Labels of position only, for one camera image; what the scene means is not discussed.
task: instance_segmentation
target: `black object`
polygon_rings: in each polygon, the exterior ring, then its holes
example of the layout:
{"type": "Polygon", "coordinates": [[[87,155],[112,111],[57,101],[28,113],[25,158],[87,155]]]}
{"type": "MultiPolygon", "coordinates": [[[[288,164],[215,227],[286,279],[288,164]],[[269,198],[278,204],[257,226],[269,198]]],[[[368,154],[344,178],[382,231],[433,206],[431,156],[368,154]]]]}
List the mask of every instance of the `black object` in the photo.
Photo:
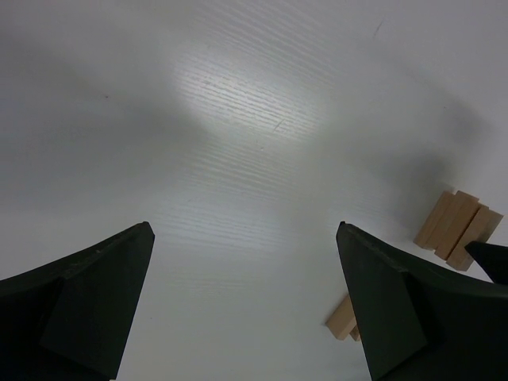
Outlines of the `black object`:
{"type": "Polygon", "coordinates": [[[466,251],[489,275],[492,282],[508,285],[508,248],[496,244],[471,242],[466,251]]]}
{"type": "Polygon", "coordinates": [[[374,380],[508,379],[508,288],[341,223],[337,244],[374,380]]]}
{"type": "Polygon", "coordinates": [[[0,380],[116,379],[155,236],[135,225],[0,282],[0,380]]]}

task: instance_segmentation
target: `rectangular wooden block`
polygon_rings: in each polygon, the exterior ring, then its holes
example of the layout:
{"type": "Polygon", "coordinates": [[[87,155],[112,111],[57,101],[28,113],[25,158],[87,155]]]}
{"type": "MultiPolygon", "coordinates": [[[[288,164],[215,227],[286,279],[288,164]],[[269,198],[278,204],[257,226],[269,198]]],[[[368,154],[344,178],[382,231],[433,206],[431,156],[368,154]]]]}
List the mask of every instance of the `rectangular wooden block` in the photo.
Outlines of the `rectangular wooden block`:
{"type": "Polygon", "coordinates": [[[436,202],[436,205],[433,207],[429,216],[425,220],[425,223],[421,227],[420,231],[416,238],[414,238],[414,243],[421,248],[429,248],[427,242],[429,241],[430,235],[432,231],[436,228],[437,223],[443,217],[446,209],[452,202],[454,194],[452,192],[444,191],[439,199],[436,202]]]}
{"type": "Polygon", "coordinates": [[[459,213],[460,208],[467,200],[475,200],[478,202],[478,199],[476,197],[473,197],[467,193],[461,192],[460,190],[457,191],[455,196],[453,197],[452,201],[448,205],[448,208],[444,211],[443,215],[441,216],[439,222],[436,225],[436,228],[432,231],[432,234],[430,235],[429,240],[425,244],[427,248],[435,249],[441,241],[443,240],[443,237],[445,236],[448,228],[452,224],[453,220],[455,219],[455,216],[459,213]]]}
{"type": "Polygon", "coordinates": [[[487,242],[502,220],[502,215],[481,206],[446,263],[459,271],[466,271],[473,263],[465,247],[472,241],[487,242]]]}
{"type": "Polygon", "coordinates": [[[358,330],[358,325],[355,325],[355,328],[352,329],[350,335],[354,341],[362,340],[362,338],[360,337],[360,331],[358,330]]]}
{"type": "Polygon", "coordinates": [[[349,294],[346,295],[342,303],[328,318],[325,325],[338,340],[345,340],[355,328],[356,318],[349,294]]]}
{"type": "Polygon", "coordinates": [[[437,246],[436,255],[442,260],[447,260],[452,254],[453,249],[459,243],[460,238],[471,224],[479,208],[480,204],[474,198],[468,198],[462,203],[459,212],[437,246]]]}

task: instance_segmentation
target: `scratch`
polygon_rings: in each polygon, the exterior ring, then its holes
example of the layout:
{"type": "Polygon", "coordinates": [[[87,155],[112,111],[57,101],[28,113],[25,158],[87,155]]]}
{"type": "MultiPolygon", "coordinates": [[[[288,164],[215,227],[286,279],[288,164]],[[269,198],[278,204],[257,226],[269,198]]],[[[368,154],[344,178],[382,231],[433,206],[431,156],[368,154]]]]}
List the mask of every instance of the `scratch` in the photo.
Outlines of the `scratch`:
{"type": "Polygon", "coordinates": [[[372,39],[375,39],[375,37],[378,35],[379,30],[381,29],[381,25],[384,23],[384,17],[379,23],[378,27],[375,29],[374,35],[372,36],[372,39]]]}
{"type": "Polygon", "coordinates": [[[274,133],[275,131],[277,131],[277,128],[278,128],[278,127],[280,127],[280,125],[281,125],[282,123],[284,123],[285,121],[286,121],[286,119],[283,119],[282,121],[280,121],[280,122],[279,122],[279,123],[275,126],[275,128],[273,129],[273,131],[272,131],[272,132],[274,133]]]}

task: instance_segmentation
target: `white surface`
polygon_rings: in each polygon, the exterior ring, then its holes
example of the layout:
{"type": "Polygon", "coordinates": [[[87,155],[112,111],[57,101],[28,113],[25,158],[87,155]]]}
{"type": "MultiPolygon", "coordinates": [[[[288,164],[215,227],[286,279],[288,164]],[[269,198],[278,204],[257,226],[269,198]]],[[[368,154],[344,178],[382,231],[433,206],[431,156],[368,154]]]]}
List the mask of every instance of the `white surface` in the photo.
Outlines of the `white surface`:
{"type": "Polygon", "coordinates": [[[508,212],[507,5],[2,2],[0,277],[150,221],[118,379],[369,379],[334,233],[508,212]]]}

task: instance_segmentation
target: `wooden plank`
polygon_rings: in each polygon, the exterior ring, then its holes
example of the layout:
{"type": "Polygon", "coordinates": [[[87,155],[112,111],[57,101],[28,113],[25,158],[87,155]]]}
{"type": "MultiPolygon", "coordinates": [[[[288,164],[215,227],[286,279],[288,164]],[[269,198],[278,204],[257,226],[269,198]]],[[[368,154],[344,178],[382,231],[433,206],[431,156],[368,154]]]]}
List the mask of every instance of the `wooden plank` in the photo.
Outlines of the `wooden plank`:
{"type": "Polygon", "coordinates": [[[342,303],[326,321],[325,325],[338,340],[345,340],[355,328],[356,318],[349,294],[346,295],[342,303]]]}
{"type": "Polygon", "coordinates": [[[436,228],[432,231],[429,240],[425,244],[427,248],[435,249],[437,246],[439,246],[443,240],[443,237],[448,231],[448,228],[455,219],[455,216],[459,213],[460,208],[469,199],[478,201],[476,197],[461,192],[460,190],[457,191],[455,197],[452,199],[452,202],[450,202],[450,205],[448,205],[448,208],[446,208],[446,211],[437,223],[436,228]]]}
{"type": "Polygon", "coordinates": [[[362,340],[362,338],[360,337],[360,331],[358,330],[358,325],[355,325],[355,328],[352,329],[350,335],[354,341],[362,340]]]}
{"type": "Polygon", "coordinates": [[[445,214],[446,209],[450,205],[453,200],[454,194],[452,192],[444,191],[439,199],[434,205],[432,211],[429,216],[425,220],[425,223],[421,227],[420,231],[416,238],[414,238],[414,243],[421,248],[429,248],[427,247],[427,242],[429,241],[430,235],[432,231],[436,228],[437,223],[445,214]]]}
{"type": "Polygon", "coordinates": [[[446,263],[458,271],[467,271],[474,260],[466,251],[466,245],[471,241],[487,242],[501,220],[501,214],[481,206],[446,263]]]}
{"type": "Polygon", "coordinates": [[[452,224],[444,234],[441,243],[437,246],[436,255],[442,260],[447,260],[452,254],[453,249],[459,243],[460,238],[471,224],[479,208],[480,204],[474,198],[468,198],[464,201],[452,224]]]}

